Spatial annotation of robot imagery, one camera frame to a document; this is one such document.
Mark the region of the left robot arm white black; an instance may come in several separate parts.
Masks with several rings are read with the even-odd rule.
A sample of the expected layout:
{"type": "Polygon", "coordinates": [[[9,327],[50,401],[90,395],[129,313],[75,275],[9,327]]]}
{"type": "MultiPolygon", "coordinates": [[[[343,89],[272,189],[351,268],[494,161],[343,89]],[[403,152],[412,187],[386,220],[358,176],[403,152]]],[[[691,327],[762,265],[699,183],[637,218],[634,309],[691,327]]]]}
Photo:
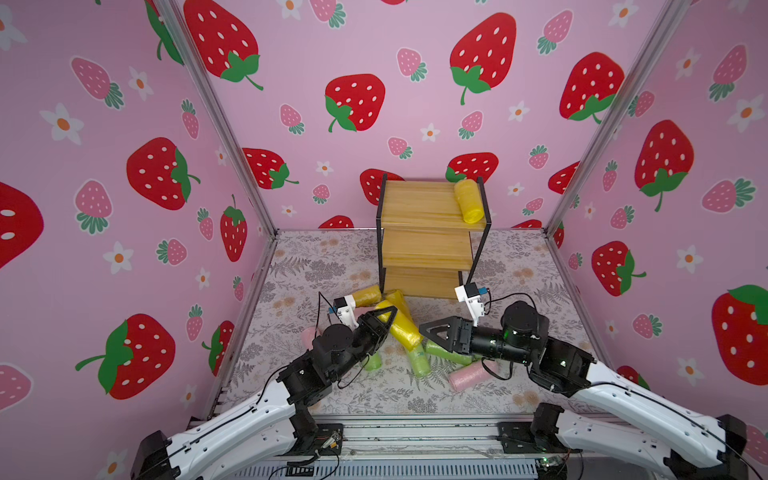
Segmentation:
{"type": "Polygon", "coordinates": [[[398,309],[371,310],[351,329],[328,327],[312,348],[272,375],[261,392],[225,413],[171,437],[145,437],[132,479],[224,479],[295,446],[309,448],[318,427],[309,408],[383,345],[398,309]]]}

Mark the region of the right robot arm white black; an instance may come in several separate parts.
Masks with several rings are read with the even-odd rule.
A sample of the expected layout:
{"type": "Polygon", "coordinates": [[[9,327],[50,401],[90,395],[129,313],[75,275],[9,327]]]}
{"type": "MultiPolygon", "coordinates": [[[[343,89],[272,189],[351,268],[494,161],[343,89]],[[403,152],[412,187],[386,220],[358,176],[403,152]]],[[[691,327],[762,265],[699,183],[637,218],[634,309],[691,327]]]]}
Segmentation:
{"type": "Polygon", "coordinates": [[[732,416],[711,417],[632,382],[588,352],[549,336],[535,306],[516,301],[497,329],[458,316],[426,322],[420,333],[443,349],[525,366],[544,390],[597,407],[620,424],[589,420],[542,404],[530,426],[541,450],[587,450],[640,466],[666,479],[746,479],[747,428],[732,416]]]}

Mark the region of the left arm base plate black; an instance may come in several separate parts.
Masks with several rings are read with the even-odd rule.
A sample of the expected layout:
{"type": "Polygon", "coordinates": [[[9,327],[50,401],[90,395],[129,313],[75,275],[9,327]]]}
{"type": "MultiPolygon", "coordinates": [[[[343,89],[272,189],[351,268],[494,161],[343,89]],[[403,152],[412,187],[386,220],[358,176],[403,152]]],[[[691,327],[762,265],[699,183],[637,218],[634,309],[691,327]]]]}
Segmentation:
{"type": "Polygon", "coordinates": [[[342,423],[321,423],[297,434],[296,442],[287,452],[288,456],[312,456],[315,453],[331,455],[341,452],[344,425],[342,423]]]}

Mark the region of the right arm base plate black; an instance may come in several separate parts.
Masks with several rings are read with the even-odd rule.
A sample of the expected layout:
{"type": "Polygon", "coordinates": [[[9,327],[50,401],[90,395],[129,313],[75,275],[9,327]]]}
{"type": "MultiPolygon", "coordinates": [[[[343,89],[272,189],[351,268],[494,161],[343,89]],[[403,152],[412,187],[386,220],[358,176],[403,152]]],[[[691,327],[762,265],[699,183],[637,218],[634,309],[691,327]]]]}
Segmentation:
{"type": "Polygon", "coordinates": [[[497,440],[505,454],[565,454],[572,449],[557,437],[553,425],[534,422],[499,422],[497,440]]]}

